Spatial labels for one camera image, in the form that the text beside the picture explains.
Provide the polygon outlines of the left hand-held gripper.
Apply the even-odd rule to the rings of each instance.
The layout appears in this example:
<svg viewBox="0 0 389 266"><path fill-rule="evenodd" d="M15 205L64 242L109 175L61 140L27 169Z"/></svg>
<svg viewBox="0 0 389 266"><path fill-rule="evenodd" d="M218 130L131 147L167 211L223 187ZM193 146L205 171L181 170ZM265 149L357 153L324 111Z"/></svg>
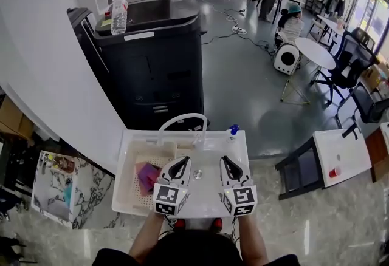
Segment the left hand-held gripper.
<svg viewBox="0 0 389 266"><path fill-rule="evenodd" d="M154 185L153 210L155 213L178 216L189 198L191 158L182 156L167 163L160 172L159 183Z"/></svg>

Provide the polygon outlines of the purple cloth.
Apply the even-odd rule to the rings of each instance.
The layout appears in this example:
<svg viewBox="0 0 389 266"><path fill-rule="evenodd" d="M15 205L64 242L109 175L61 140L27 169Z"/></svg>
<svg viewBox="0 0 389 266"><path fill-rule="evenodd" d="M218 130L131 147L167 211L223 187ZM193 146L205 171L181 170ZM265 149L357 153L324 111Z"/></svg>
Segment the purple cloth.
<svg viewBox="0 0 389 266"><path fill-rule="evenodd" d="M146 162L138 172L138 178L143 188L150 192L154 188L154 184L157 182L160 172L152 167L152 164Z"/></svg>

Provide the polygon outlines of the pink cloth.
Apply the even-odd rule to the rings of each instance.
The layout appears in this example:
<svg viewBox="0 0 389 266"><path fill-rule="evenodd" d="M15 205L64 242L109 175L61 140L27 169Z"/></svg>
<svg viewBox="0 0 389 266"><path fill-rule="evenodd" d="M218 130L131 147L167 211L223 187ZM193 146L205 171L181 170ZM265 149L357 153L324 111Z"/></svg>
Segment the pink cloth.
<svg viewBox="0 0 389 266"><path fill-rule="evenodd" d="M158 176L157 169L149 162L136 163L136 173L142 196L153 192L154 184Z"/></svg>

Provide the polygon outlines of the cream perforated basket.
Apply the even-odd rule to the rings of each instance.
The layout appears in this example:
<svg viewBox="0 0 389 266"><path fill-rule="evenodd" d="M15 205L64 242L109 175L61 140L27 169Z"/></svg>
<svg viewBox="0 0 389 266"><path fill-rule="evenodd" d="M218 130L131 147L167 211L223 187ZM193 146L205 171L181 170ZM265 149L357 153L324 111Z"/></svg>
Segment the cream perforated basket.
<svg viewBox="0 0 389 266"><path fill-rule="evenodd" d="M112 209L119 213L147 216L153 206L153 195L143 196L138 170L149 163L162 168L176 156L177 144L155 143L135 140L123 145L115 175Z"/></svg>

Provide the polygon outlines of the brown cardboard box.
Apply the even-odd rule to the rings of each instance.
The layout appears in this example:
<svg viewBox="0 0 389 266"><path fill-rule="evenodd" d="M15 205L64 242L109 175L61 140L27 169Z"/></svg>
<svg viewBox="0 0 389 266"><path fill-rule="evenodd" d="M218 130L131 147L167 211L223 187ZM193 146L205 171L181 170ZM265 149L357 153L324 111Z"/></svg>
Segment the brown cardboard box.
<svg viewBox="0 0 389 266"><path fill-rule="evenodd" d="M0 132L30 140L33 122L7 96L0 96Z"/></svg>
<svg viewBox="0 0 389 266"><path fill-rule="evenodd" d="M376 89L383 81L389 81L389 66L386 63L373 64L362 72L365 86L371 91Z"/></svg>

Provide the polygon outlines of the white sink unit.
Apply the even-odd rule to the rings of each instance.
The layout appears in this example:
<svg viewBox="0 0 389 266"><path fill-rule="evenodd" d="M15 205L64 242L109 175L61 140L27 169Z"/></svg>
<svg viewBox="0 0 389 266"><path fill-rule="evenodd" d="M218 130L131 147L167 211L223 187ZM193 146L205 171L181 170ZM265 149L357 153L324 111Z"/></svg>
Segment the white sink unit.
<svg viewBox="0 0 389 266"><path fill-rule="evenodd" d="M143 131L123 131L120 151L127 142L145 141L139 132ZM165 142L175 142L176 144L191 143L197 132L200 131L165 131L164 139ZM235 162L248 165L249 158L244 130L238 131L234 142L227 141L227 131L207 131L202 149L176 150L175 158L182 156L191 158L189 198L179 217L193 219L223 217L219 161L224 155Z"/></svg>

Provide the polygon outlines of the marble pattern sink cabinet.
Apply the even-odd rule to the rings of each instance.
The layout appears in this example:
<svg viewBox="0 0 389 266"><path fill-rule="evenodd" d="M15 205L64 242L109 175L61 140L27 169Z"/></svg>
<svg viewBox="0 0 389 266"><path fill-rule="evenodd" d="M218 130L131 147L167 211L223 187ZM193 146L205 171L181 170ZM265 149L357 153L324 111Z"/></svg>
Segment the marble pattern sink cabinet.
<svg viewBox="0 0 389 266"><path fill-rule="evenodd" d="M41 173L44 154L65 156L75 163L69 174L51 167ZM72 183L71 209L66 208L64 189ZM111 208L114 178L79 157L41 151L32 188L31 207L51 220L71 229L112 228L119 213Z"/></svg>

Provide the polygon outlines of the large black copier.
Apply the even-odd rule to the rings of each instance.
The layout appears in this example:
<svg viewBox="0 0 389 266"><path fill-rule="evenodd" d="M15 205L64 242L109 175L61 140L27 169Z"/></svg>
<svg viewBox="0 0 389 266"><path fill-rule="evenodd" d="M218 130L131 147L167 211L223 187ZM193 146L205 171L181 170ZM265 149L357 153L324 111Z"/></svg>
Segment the large black copier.
<svg viewBox="0 0 389 266"><path fill-rule="evenodd" d="M202 29L197 0L127 0L124 33L103 21L94 38L128 129L157 130L203 113Z"/></svg>

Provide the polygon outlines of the teal cloth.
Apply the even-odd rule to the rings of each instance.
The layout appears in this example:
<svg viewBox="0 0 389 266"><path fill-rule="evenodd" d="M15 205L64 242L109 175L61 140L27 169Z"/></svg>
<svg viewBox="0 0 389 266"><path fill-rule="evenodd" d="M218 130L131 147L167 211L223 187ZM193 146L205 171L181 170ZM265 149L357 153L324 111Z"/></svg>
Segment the teal cloth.
<svg viewBox="0 0 389 266"><path fill-rule="evenodd" d="M68 210L71 209L72 183L66 185L64 189L64 202Z"/></svg>

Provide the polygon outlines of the white side table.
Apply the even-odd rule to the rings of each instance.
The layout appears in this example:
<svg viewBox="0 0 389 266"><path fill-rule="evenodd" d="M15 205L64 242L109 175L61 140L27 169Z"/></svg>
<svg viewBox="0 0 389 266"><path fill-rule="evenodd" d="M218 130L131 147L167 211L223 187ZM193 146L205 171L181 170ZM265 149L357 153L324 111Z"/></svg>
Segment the white side table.
<svg viewBox="0 0 389 266"><path fill-rule="evenodd" d="M353 134L344 139L342 133L345 131L316 131L308 141L275 165L284 185L279 200L329 188L371 168L363 135L356 129L357 140ZM330 178L329 172L336 166L342 173Z"/></svg>

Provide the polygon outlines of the amber liquid bottle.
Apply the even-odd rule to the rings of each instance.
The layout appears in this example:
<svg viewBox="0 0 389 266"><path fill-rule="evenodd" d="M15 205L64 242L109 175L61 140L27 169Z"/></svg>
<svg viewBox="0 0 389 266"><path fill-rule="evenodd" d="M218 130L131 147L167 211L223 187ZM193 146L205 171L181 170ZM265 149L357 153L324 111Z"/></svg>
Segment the amber liquid bottle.
<svg viewBox="0 0 389 266"><path fill-rule="evenodd" d="M51 167L60 169L66 173L71 174L75 169L75 163L69 160L68 158L66 158L65 156L59 156L59 155L54 156L49 154L47 156L47 159Z"/></svg>

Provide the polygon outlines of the black faucet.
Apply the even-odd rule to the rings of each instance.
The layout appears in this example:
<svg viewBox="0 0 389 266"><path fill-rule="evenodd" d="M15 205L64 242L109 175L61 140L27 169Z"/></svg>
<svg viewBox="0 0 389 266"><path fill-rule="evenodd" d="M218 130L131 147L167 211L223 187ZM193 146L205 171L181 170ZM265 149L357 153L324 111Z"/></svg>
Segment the black faucet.
<svg viewBox="0 0 389 266"><path fill-rule="evenodd" d="M346 139L347 136L349 136L350 134L353 134L354 135L354 138L355 140L358 139L358 136L357 136L357 133L355 130L358 130L360 131L358 125L356 122L354 122L345 132L342 133L342 138Z"/></svg>

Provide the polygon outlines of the white round backpack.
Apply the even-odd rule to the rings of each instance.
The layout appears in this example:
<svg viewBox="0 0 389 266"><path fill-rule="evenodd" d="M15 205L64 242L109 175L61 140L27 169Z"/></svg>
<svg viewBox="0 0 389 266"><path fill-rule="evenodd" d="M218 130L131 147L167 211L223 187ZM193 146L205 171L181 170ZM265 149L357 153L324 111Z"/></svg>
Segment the white round backpack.
<svg viewBox="0 0 389 266"><path fill-rule="evenodd" d="M274 56L274 68L286 75L292 75L298 65L300 52L294 43L281 44Z"/></svg>

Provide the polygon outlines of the round white table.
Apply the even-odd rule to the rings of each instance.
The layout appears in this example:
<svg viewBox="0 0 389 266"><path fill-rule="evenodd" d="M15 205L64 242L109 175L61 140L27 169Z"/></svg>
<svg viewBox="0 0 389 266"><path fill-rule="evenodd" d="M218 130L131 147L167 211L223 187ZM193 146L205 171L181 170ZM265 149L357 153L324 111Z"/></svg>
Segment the round white table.
<svg viewBox="0 0 389 266"><path fill-rule="evenodd" d="M290 53L295 53L297 60L291 71L287 73L288 79L286 80L280 101L282 103L295 105L310 105L311 102L309 101L309 98L293 83L298 64L301 63L301 59L305 57L309 62L314 63L318 67L318 71L320 71L321 68L333 70L336 66L334 58L324 47L311 39L299 37L295 40L294 45L289 42L285 42L278 50L281 51L282 48L286 46L292 47ZM287 97L291 93L296 93L300 97L301 101L288 100Z"/></svg>

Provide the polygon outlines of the black long table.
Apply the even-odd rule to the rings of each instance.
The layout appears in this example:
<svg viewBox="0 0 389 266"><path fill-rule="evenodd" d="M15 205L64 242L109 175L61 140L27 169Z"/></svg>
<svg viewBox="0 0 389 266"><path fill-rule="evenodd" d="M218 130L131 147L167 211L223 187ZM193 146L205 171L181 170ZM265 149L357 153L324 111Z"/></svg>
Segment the black long table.
<svg viewBox="0 0 389 266"><path fill-rule="evenodd" d="M291 2L291 3L295 3L295 4L298 4L298 5L301 5L301 1L300 0L278 0L277 1L277 6L276 6L276 9L275 9L275 13L274 13L274 17L273 17L273 20L272 20L272 23L275 22L278 14L280 13L280 10L281 10L281 5L282 5L282 2L283 1L287 1L287 2Z"/></svg>

